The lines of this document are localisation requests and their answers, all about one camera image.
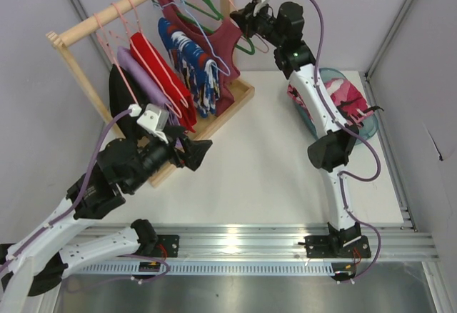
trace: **pink tank top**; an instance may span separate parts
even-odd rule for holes
[[[173,0],[157,0],[160,5],[165,6]],[[188,38],[194,40],[210,57],[212,57],[211,49],[205,37],[201,34],[200,29],[193,24],[186,21],[182,21],[176,14],[178,7],[173,4],[164,7],[163,12],[165,19],[176,25],[182,32],[184,32]],[[231,92],[227,89],[227,84],[237,79],[240,76],[240,71],[233,64],[233,51],[235,45],[238,43],[242,35],[241,30],[231,23],[229,18],[225,18],[222,21],[222,25],[215,30],[214,33],[208,35],[208,39],[213,46],[214,53],[221,57],[230,69],[230,76],[226,76],[219,72],[219,85],[221,87],[221,97],[216,102],[216,115],[220,115],[228,109],[231,104],[235,101]],[[217,63],[218,68],[227,72],[226,67],[218,60],[214,59]]]

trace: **gray floor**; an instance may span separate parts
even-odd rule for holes
[[[79,275],[69,289],[106,276]],[[421,264],[377,264],[355,285],[326,277],[168,276],[151,284],[104,284],[88,292],[61,290],[54,313],[435,312]]]

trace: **cable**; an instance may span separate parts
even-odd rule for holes
[[[78,288],[78,289],[75,289],[75,290],[69,289],[68,284],[66,284],[65,290],[70,294],[76,294],[76,293],[79,293],[79,292],[87,292],[89,290],[92,290],[92,289],[98,288],[100,286],[103,286],[104,284],[108,284],[108,283],[112,283],[112,282],[116,282],[116,281],[121,281],[121,280],[126,280],[126,279],[129,279],[131,281],[136,281],[138,284],[149,283],[149,282],[157,281],[158,279],[164,277],[165,275],[167,275],[170,272],[170,269],[171,269],[171,267],[170,267],[170,265],[168,263],[166,263],[165,261],[162,261],[161,259],[157,259],[157,258],[153,258],[153,257],[139,256],[139,255],[136,255],[136,254],[125,254],[125,255],[123,255],[121,257],[145,259],[145,260],[150,261],[150,262],[156,262],[156,263],[159,263],[161,265],[164,265],[165,266],[165,271],[160,273],[160,274],[157,274],[157,275],[152,275],[152,278],[150,278],[150,279],[135,279],[135,277],[133,275],[132,276],[112,277],[110,279],[105,279],[104,281],[100,281],[100,282],[97,282],[97,283],[92,284],[90,286]]]
[[[166,6],[169,6],[171,4],[174,4],[176,7],[180,7],[181,5],[183,6],[184,8],[184,11],[186,11],[186,13],[195,21],[197,27],[199,28],[200,32],[201,32],[201,35],[205,38],[206,40],[206,43],[208,44],[210,50],[211,50],[211,53],[213,54],[213,56],[215,58],[217,58],[223,65],[224,67],[227,69],[227,72],[223,71],[222,69],[216,67],[218,69],[218,71],[220,71],[222,74],[226,75],[226,76],[230,76],[230,68],[229,66],[226,64],[225,61],[223,61],[223,59],[221,57],[219,57],[218,55],[216,55],[216,52],[214,52],[214,48],[213,48],[213,45],[211,45],[211,42],[209,41],[209,38],[208,36],[206,35],[205,31],[203,30],[203,28],[201,27],[200,23],[197,21],[196,17],[194,15],[192,15],[192,13],[187,9],[187,5],[186,5],[186,2],[184,0],[181,0],[181,3],[178,5],[176,4],[176,2],[169,2],[167,4],[164,4],[163,6],[161,6],[160,4],[154,4],[156,6],[159,6],[161,9],[165,8]]]
[[[104,128],[102,131],[99,140],[97,141],[97,144],[95,146],[94,153],[91,156],[91,159],[89,161],[89,165],[87,166],[87,172],[86,175],[84,176],[83,183],[81,185],[81,190],[78,193],[78,196],[76,197],[74,203],[69,207],[64,213],[58,215],[56,218],[50,220],[45,226],[41,227],[38,229],[30,238],[28,238],[17,250],[16,252],[13,253],[13,256],[16,258],[18,257],[24,250],[27,248],[36,238],[38,238],[40,235],[43,234],[48,228],[51,228],[55,223],[61,221],[64,217],[69,215],[81,202],[83,199],[84,193],[86,192],[87,186],[89,184],[89,180],[91,177],[92,170],[95,166],[95,162],[97,159],[97,155],[99,154],[99,150],[101,148],[101,145],[103,144],[103,141],[106,138],[106,135],[109,133],[109,130],[112,128],[112,126],[121,118],[124,116],[130,114],[131,110],[127,109],[126,111],[122,111],[121,113],[117,114]],[[3,263],[0,266],[0,273],[2,273],[12,262],[11,259],[7,260],[5,263]]]
[[[318,45],[318,50],[317,50],[317,55],[316,55],[316,64],[314,66],[314,82],[315,82],[315,85],[316,85],[316,91],[317,91],[317,93],[319,95],[319,99],[322,101],[322,104],[325,106],[325,108],[326,108],[328,114],[330,115],[330,117],[335,121],[336,126],[338,126],[340,129],[344,130],[346,133],[349,133],[351,136],[356,137],[358,140],[360,140],[362,143],[364,143],[369,148],[370,152],[374,155],[374,158],[376,160],[376,173],[372,177],[370,177],[368,179],[365,179],[363,177],[359,177],[359,176],[357,176],[355,174],[352,174],[350,172],[347,172],[345,170],[343,170],[343,171],[338,173],[338,175],[340,176],[340,188],[341,188],[341,194],[342,194],[342,197],[343,197],[344,209],[346,210],[348,215],[352,218],[352,220],[354,220],[355,222],[358,222],[360,225],[363,225],[365,227],[368,227],[369,229],[372,229],[376,233],[376,236],[378,237],[378,248],[376,250],[376,253],[375,253],[375,256],[374,256],[373,260],[371,261],[371,263],[366,267],[366,269],[363,272],[361,272],[360,274],[356,275],[353,278],[353,279],[357,279],[360,276],[362,276],[363,274],[365,274],[376,263],[376,261],[378,260],[379,254],[381,253],[381,234],[379,233],[379,230],[377,228],[375,228],[375,226],[373,226],[373,225],[371,225],[369,223],[366,223],[366,222],[362,222],[357,217],[355,217],[353,215],[353,213],[349,210],[346,194],[345,194],[345,191],[344,191],[344,181],[343,181],[343,177],[342,176],[343,175],[347,175],[347,176],[353,177],[354,179],[357,179],[357,180],[363,181],[363,182],[374,181],[375,179],[377,179],[379,177],[379,174],[381,173],[381,161],[379,159],[378,154],[376,153],[376,150],[362,136],[359,136],[357,133],[354,133],[350,129],[347,129],[343,124],[341,124],[340,122],[338,122],[336,120],[336,115],[330,109],[330,107],[328,106],[326,100],[323,97],[323,94],[322,94],[322,91],[321,91],[321,86],[318,84],[318,79],[319,79],[319,77],[318,77],[318,65],[319,65],[319,61],[321,60],[321,51],[322,51],[322,44],[323,44],[323,15],[322,15],[322,10],[320,9],[320,7],[319,7],[318,3],[316,2],[316,0],[309,0],[309,1],[313,4],[314,8],[316,8],[317,14],[319,15],[319,22],[320,22],[320,25],[321,25],[321,36],[319,38],[319,45]]]

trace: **red cloth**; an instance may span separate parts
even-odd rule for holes
[[[130,52],[132,56],[143,67],[143,69],[146,70],[146,72],[149,74],[149,76],[151,76],[151,78],[154,77],[152,76],[152,74],[149,73],[148,67],[152,71],[154,71],[154,75],[156,75],[157,79],[164,87],[166,93],[171,97],[171,100],[181,110],[182,117],[178,117],[179,124],[181,126],[186,127],[189,131],[195,132],[192,126],[196,124],[197,118],[191,92],[179,79],[178,75],[176,75],[174,71],[164,61],[160,53],[151,45],[151,43],[149,43],[149,41],[146,40],[146,38],[141,33],[135,33],[131,37],[131,43],[133,44],[133,46],[130,45]],[[157,58],[151,52],[147,43],[151,45],[151,48],[155,51]],[[136,51],[138,51],[141,57],[143,57],[144,61],[147,63],[147,66],[145,65],[145,63],[143,63],[143,61],[141,60],[140,56]],[[164,65],[165,71],[162,69],[160,64]],[[176,88],[178,90],[176,90],[176,88],[172,86],[172,84],[170,83],[170,79],[168,78],[167,73],[170,75],[172,82],[176,85]],[[184,96],[189,106],[188,108],[186,108],[181,102],[181,96],[179,95],[179,93],[181,93]]]
[[[173,0],[157,1],[162,6],[173,2]],[[195,41],[211,58],[213,58],[213,53],[211,52],[205,37],[201,34],[200,29],[191,23],[181,20],[176,14],[179,12],[178,7],[173,4],[168,5],[164,7],[162,12],[168,21],[176,25],[180,30],[182,30],[182,32],[185,33],[185,35],[187,35],[188,38]],[[220,25],[214,33],[208,34],[208,39],[214,48],[214,53],[221,57],[230,69],[230,76],[226,76],[225,74],[219,72],[221,97],[216,102],[217,116],[222,114],[235,101],[233,95],[227,88],[227,85],[240,76],[240,71],[235,67],[235,64],[233,64],[233,51],[242,34],[241,30],[231,23],[230,18],[225,18],[222,21],[222,25]],[[227,72],[226,67],[218,59],[214,59],[214,61],[216,61],[218,68]]]

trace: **purple cable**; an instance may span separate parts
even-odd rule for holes
[[[125,254],[122,257],[145,259],[146,261],[157,262],[157,263],[160,263],[160,264],[165,266],[165,271],[164,272],[162,272],[160,274],[157,274],[157,275],[154,275],[154,277],[152,277],[150,279],[137,280],[137,282],[141,281],[140,283],[149,283],[149,282],[152,282],[152,281],[157,281],[158,279],[164,277],[165,275],[167,275],[170,272],[170,265],[168,263],[166,263],[165,261],[162,261],[161,259],[157,259],[157,258],[153,258],[153,257],[146,257],[146,256],[139,256],[139,255],[136,255],[136,254]],[[65,290],[70,294],[75,294],[75,293],[79,293],[79,292],[82,292],[82,291],[86,292],[88,290],[91,290],[91,289],[94,289],[94,288],[98,288],[98,287],[100,287],[100,286],[102,286],[104,284],[115,282],[115,281],[121,281],[121,280],[125,280],[125,279],[132,280],[132,278],[130,276],[129,277],[127,277],[127,276],[112,277],[110,279],[105,279],[104,281],[92,284],[91,286],[79,288],[79,289],[76,289],[76,290],[71,290],[71,289],[68,288],[68,285],[66,285],[65,286]]]
[[[325,108],[326,108],[328,114],[330,115],[330,117],[333,120],[336,120],[335,114],[333,113],[333,111],[328,106],[326,100],[323,97],[323,94],[322,94],[322,91],[321,91],[321,87],[318,85],[318,65],[319,65],[319,61],[321,59],[321,50],[322,50],[322,44],[323,44],[323,15],[322,15],[321,8],[317,4],[316,0],[309,0],[309,1],[313,4],[314,8],[316,8],[317,14],[319,15],[319,21],[320,21],[320,24],[321,24],[321,37],[319,39],[319,46],[318,46],[317,55],[316,55],[316,64],[314,66],[314,82],[316,83],[316,90],[317,90],[317,93],[319,95],[319,99],[322,101],[322,104],[325,106]],[[379,233],[379,230],[377,228],[375,228],[375,226],[373,226],[371,224],[368,224],[366,222],[362,222],[357,217],[355,217],[352,214],[351,211],[349,211],[346,194],[344,192],[344,182],[343,182],[343,179],[342,179],[341,175],[345,174],[345,175],[353,177],[354,179],[357,179],[357,180],[362,181],[362,182],[374,181],[375,179],[377,179],[379,177],[379,174],[381,173],[381,161],[379,159],[378,154],[376,153],[376,150],[364,138],[359,136],[357,133],[352,132],[350,129],[347,129],[343,124],[341,124],[341,123],[339,123],[337,121],[335,122],[335,124],[340,129],[344,130],[345,132],[349,133],[351,136],[356,137],[358,140],[360,140],[362,143],[364,143],[369,148],[371,153],[374,155],[374,158],[376,160],[376,173],[372,177],[370,177],[368,179],[363,178],[363,177],[359,177],[359,176],[357,176],[355,174],[352,174],[350,172],[347,172],[345,170],[343,170],[343,171],[338,173],[338,175],[340,176],[340,188],[341,188],[341,194],[342,194],[342,197],[343,197],[344,209],[346,210],[348,215],[352,218],[352,220],[354,220],[355,222],[358,222],[360,225],[363,225],[365,227],[368,227],[368,228],[372,229],[376,233],[376,236],[378,237],[378,248],[376,250],[376,253],[375,253],[375,256],[374,256],[373,260],[371,261],[371,263],[367,266],[367,268],[363,272],[361,272],[359,275],[356,275],[354,277],[354,279],[356,279],[356,278],[359,278],[360,276],[362,276],[363,274],[365,274],[376,263],[376,261],[378,260],[379,254],[381,253],[381,234]]]
[[[104,128],[102,131],[99,140],[97,141],[97,144],[95,146],[94,153],[92,154],[91,160],[89,161],[89,165],[87,166],[87,172],[86,175],[84,176],[83,184],[81,185],[81,190],[78,193],[78,196],[76,197],[74,203],[71,205],[70,208],[68,208],[64,213],[60,214],[56,218],[52,219],[51,221],[48,222],[50,226],[54,225],[55,223],[61,221],[64,217],[69,215],[75,208],[78,206],[78,204],[81,202],[83,199],[84,193],[86,192],[87,186],[89,184],[89,180],[91,178],[91,173],[92,169],[94,168],[95,162],[97,160],[97,155],[99,154],[99,150],[101,148],[101,145],[103,144],[103,141],[106,138],[106,135],[109,133],[109,130],[112,128],[112,126],[120,119],[123,118],[124,116],[130,114],[131,110],[127,109],[126,111],[123,111],[119,114],[117,114]],[[18,249],[16,252],[13,253],[13,256],[18,257],[21,252],[25,250],[26,247],[28,247],[36,238],[38,238],[43,232],[47,230],[46,227],[41,227],[39,230],[37,230],[30,238],[28,238]],[[5,263],[3,263],[0,266],[0,273],[2,273],[11,263],[11,260],[7,260]]]

